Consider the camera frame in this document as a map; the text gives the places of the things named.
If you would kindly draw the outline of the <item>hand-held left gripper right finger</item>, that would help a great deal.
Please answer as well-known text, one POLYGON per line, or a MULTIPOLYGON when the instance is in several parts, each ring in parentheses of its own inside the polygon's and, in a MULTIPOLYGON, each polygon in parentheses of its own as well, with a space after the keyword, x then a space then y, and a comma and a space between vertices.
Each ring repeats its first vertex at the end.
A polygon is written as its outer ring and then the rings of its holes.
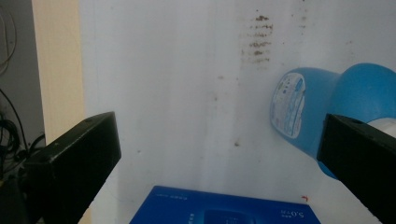
POLYGON ((396 224, 396 138, 329 114, 317 159, 383 224, 396 224))

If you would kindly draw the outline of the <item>blue plastic bottle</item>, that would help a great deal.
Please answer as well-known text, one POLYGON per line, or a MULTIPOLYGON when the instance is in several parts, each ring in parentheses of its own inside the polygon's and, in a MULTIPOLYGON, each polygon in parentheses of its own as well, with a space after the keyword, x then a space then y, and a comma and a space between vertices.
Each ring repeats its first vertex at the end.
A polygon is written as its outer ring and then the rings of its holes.
POLYGON ((314 159, 328 114, 370 125, 396 119, 396 72, 372 63, 353 65, 341 75, 297 68, 277 84, 270 109, 273 127, 314 159))

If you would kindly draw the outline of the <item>blue box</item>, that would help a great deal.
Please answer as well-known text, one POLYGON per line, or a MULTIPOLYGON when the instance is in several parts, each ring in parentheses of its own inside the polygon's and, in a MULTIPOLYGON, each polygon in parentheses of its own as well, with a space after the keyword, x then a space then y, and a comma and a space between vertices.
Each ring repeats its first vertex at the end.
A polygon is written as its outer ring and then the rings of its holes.
POLYGON ((320 224, 310 206, 155 186, 129 224, 320 224))

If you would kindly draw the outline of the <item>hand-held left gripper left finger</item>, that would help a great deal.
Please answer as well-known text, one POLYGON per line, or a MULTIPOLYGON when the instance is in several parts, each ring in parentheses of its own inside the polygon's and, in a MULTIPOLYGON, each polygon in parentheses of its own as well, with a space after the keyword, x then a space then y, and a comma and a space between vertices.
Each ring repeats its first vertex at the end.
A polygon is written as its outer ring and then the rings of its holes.
POLYGON ((33 220, 78 224, 121 158, 116 115, 84 119, 25 163, 33 220))

